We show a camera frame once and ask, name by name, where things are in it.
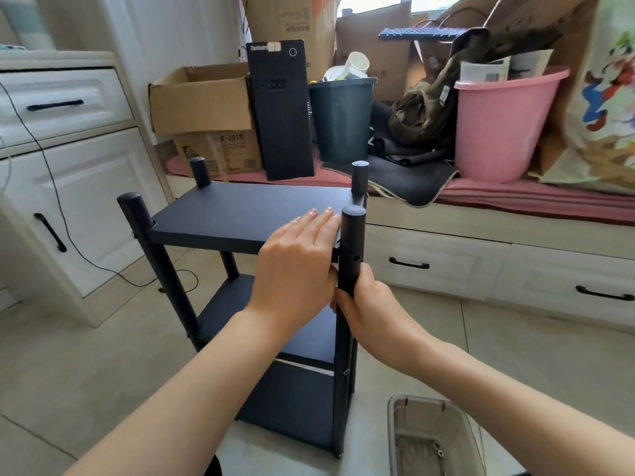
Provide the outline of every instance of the forearm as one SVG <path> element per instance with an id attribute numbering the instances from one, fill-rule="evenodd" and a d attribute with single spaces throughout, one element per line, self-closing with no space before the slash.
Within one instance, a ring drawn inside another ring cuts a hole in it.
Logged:
<path id="1" fill-rule="evenodd" d="M 68 471 L 201 475 L 242 404 L 286 342 L 240 312 L 181 371 Z"/>
<path id="2" fill-rule="evenodd" d="M 635 440 L 437 340 L 417 352 L 417 378 L 454 401 L 534 476 L 620 476 Z"/>

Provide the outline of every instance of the drawer handle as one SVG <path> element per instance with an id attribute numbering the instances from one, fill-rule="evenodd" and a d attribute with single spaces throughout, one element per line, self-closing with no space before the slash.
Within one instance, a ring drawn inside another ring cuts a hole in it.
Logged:
<path id="1" fill-rule="evenodd" d="M 406 267 L 414 267 L 415 269 L 430 269 L 430 264 L 425 264 L 425 263 L 421 265 L 407 264 L 405 262 L 399 262 L 394 257 L 390 257 L 388 259 L 388 262 L 390 262 L 391 264 L 396 264 L 396 265 L 405 265 Z"/>
<path id="2" fill-rule="evenodd" d="M 77 106 L 77 105 L 83 105 L 83 104 L 84 104 L 84 101 L 82 99 L 68 100 L 68 101 L 61 101 L 58 103 L 43 103 L 40 105 L 28 105 L 27 110 L 40 111 L 40 110 L 46 110 L 47 108 L 57 108 L 59 106 Z"/>
<path id="3" fill-rule="evenodd" d="M 587 290 L 587 288 L 584 287 L 584 286 L 576 286 L 575 289 L 580 294 L 586 294 L 588 296 L 606 297 L 607 299 L 617 299 L 619 301 L 628 301 L 628 302 L 635 301 L 635 296 L 632 295 L 632 294 L 624 294 L 623 296 L 612 296 L 611 294 L 602 294 L 602 293 L 599 293 L 599 292 L 591 292 L 591 291 Z"/>
<path id="4" fill-rule="evenodd" d="M 66 248 L 62 240 L 57 236 L 57 234 L 53 230 L 53 227 L 51 227 L 51 224 L 48 223 L 48 220 L 46 220 L 46 217 L 44 217 L 42 214 L 39 214 L 39 213 L 33 214 L 33 216 L 37 220 L 39 220 L 41 223 L 43 223 L 44 227 L 46 227 L 48 231 L 51 233 L 51 235 L 55 239 L 55 242 L 57 242 L 57 250 L 59 250 L 60 252 L 66 252 L 68 249 Z"/>

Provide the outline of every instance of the black shelf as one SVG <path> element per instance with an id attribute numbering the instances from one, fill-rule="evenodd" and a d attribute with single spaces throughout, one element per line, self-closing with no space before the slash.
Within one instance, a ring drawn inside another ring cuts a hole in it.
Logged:
<path id="1" fill-rule="evenodd" d="M 212 182 L 154 215 L 147 235 L 155 244 L 257 254 L 294 217 L 354 202 L 349 188 Z"/>
<path id="2" fill-rule="evenodd" d="M 274 361 L 238 419 L 330 450 L 333 377 Z"/>
<path id="3" fill-rule="evenodd" d="M 253 280 L 252 275 L 241 274 L 237 279 L 228 279 L 220 286 L 199 315 L 201 330 L 198 338 L 203 344 L 211 341 L 236 312 L 244 309 L 251 297 Z M 332 371 L 335 360 L 335 323 L 333 311 L 330 307 L 324 308 L 293 336 L 278 359 Z"/>

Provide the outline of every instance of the keyboard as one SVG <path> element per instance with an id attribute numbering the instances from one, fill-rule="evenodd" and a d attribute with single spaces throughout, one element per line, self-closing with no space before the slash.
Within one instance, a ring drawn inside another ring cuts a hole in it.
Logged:
<path id="1" fill-rule="evenodd" d="M 466 31 L 467 28 L 435 28 L 433 26 L 423 28 L 386 28 L 379 33 L 379 39 L 384 42 L 451 42 Z"/>

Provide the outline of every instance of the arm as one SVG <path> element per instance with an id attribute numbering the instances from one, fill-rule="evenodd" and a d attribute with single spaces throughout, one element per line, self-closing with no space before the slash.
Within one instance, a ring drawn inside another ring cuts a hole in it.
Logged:
<path id="1" fill-rule="evenodd" d="M 353 335 L 379 361 L 453 400 L 534 476 L 620 476 L 635 440 L 427 333 L 362 265 L 354 300 L 338 290 Z"/>
<path id="2" fill-rule="evenodd" d="M 327 209 L 276 231 L 260 251 L 248 306 L 67 476 L 202 475 L 282 347 L 333 298 L 339 223 Z"/>

